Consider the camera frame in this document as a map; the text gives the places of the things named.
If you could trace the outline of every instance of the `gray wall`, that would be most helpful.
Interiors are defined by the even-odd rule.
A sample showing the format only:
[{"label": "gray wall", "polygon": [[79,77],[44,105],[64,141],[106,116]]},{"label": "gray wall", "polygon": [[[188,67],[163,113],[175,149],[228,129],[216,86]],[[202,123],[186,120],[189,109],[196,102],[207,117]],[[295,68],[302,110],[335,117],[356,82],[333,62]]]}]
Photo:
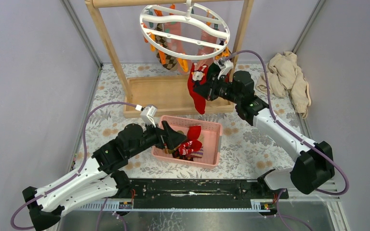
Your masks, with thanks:
[{"label": "gray wall", "polygon": [[[100,59],[109,63],[110,58],[84,1],[70,1]],[[258,52],[264,60],[270,60],[277,52],[291,51],[316,3],[317,0],[255,0],[242,48]],[[214,10],[226,21],[231,31],[229,47],[232,48],[243,1],[204,2],[202,5]],[[158,62],[149,50],[149,44],[144,43],[140,32],[139,15],[143,8],[144,6],[134,6],[100,10],[121,62]],[[200,30],[195,30],[194,26],[183,28],[182,34],[200,38]],[[193,48],[187,51],[195,51],[192,54],[196,54]],[[256,57],[241,55],[239,60],[252,61]]]},{"label": "gray wall", "polygon": [[351,230],[370,230],[370,1],[327,1],[298,57],[311,131],[350,180],[342,200]]},{"label": "gray wall", "polygon": [[59,0],[0,0],[0,231],[24,188],[66,173],[96,72]]}]

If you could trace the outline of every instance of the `wooden frame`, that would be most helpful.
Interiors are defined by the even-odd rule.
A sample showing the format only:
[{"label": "wooden frame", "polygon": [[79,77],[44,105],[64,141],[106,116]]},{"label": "wooden frame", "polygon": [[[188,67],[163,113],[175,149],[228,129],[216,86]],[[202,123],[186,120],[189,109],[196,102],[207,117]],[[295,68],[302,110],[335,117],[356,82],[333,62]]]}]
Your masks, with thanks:
[{"label": "wooden frame", "polygon": [[[192,0],[194,3],[227,0]],[[119,77],[125,92],[126,102],[147,105],[153,104],[158,108],[156,116],[161,115],[189,115],[198,114],[194,108],[192,98],[187,89],[187,76],[157,76],[157,77],[136,77],[127,79],[122,70],[117,52],[111,42],[110,35],[100,13],[100,8],[138,6],[153,4],[186,3],[186,0],[85,0],[87,9],[92,16],[101,40],[110,56],[111,63]],[[244,0],[239,26],[236,33],[233,52],[239,51],[243,38],[246,34],[247,25],[254,0]],[[238,58],[233,58],[234,67],[231,71],[231,78],[235,71]],[[217,99],[206,103],[205,113],[228,113],[233,112],[234,106],[231,102]],[[126,118],[139,117],[140,112],[134,108],[124,106]]]}]

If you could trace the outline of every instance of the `pink basket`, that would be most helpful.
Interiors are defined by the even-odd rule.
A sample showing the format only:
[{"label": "pink basket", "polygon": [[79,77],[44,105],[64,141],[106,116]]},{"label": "pink basket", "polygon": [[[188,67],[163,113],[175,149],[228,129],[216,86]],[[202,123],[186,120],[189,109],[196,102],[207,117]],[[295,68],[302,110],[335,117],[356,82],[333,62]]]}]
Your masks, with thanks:
[{"label": "pink basket", "polygon": [[203,157],[194,158],[194,161],[180,160],[172,157],[172,154],[166,154],[164,150],[152,147],[152,155],[161,161],[177,163],[181,165],[190,165],[212,169],[219,164],[219,155],[221,150],[222,124],[208,121],[174,117],[169,115],[161,116],[159,126],[162,127],[161,121],[166,120],[170,127],[175,131],[181,130],[188,133],[190,126],[201,125],[203,138]]}]

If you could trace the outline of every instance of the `gray floor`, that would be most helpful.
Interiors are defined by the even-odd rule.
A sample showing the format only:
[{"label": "gray floor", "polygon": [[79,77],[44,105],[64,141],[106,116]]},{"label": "gray floor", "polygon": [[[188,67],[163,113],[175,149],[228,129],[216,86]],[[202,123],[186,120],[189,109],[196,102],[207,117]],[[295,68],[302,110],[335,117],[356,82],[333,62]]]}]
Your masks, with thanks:
[{"label": "gray floor", "polygon": [[[328,208],[322,202],[280,202],[280,211],[305,222],[314,231],[333,231]],[[94,231],[98,212],[73,211],[61,223],[60,231]],[[264,219],[246,212],[131,212],[124,216],[129,231],[288,231],[280,218]],[[294,231],[309,229],[296,221],[286,222]],[[103,214],[99,231],[122,231],[121,220]]]}]

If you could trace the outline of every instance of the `floral tablecloth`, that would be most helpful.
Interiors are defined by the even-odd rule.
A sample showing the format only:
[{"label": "floral tablecloth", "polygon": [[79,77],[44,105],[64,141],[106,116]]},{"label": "floral tablecloth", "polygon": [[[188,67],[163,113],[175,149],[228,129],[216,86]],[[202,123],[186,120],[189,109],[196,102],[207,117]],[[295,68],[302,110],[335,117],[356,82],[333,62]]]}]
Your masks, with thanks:
[{"label": "floral tablecloth", "polygon": [[[259,64],[239,64],[238,70],[249,71],[255,83],[262,70]],[[172,75],[157,64],[124,64],[127,77]],[[257,91],[260,98],[266,95]],[[293,128],[300,131],[299,120],[288,97],[271,97],[274,110]],[[105,64],[100,76],[92,109],[107,102],[124,101],[124,90],[111,64]],[[289,168],[293,161],[287,153],[267,135],[241,120],[237,113],[212,115],[184,115],[182,117],[219,122],[223,125],[222,147],[219,165],[204,169],[159,161],[151,155],[151,149],[129,160],[124,170],[130,178],[204,178],[204,179],[255,179],[272,168]],[[118,131],[129,123],[144,124],[140,118],[126,119],[122,106],[111,105],[94,113],[87,124],[86,139],[89,156],[114,139]],[[76,154],[76,164],[83,159],[83,146]]]}]

